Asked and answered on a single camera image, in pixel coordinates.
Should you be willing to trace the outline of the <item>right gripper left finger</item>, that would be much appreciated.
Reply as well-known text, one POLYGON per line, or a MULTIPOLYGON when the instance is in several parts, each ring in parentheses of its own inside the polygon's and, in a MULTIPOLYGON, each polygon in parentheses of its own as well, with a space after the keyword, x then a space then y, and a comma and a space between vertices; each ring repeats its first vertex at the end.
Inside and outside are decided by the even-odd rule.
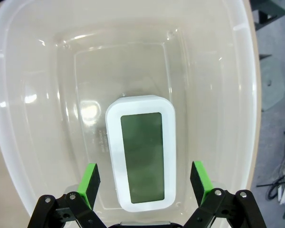
POLYGON ((100 185, 96 163, 88 164, 76 191, 39 197, 32 214, 33 228, 63 228, 75 221, 80 228, 103 228, 105 224, 93 211, 100 185))

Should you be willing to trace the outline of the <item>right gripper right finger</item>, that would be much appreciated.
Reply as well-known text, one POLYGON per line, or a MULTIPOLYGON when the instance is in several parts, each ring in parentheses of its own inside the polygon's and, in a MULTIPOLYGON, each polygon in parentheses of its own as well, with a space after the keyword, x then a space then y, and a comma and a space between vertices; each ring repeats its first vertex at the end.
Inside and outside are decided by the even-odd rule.
POLYGON ((192 163, 190 182, 198 208, 184 228, 210 228, 217 218, 226 219, 232 228, 266 227, 253 193, 239 190, 232 194, 213 187, 201 161, 192 163))

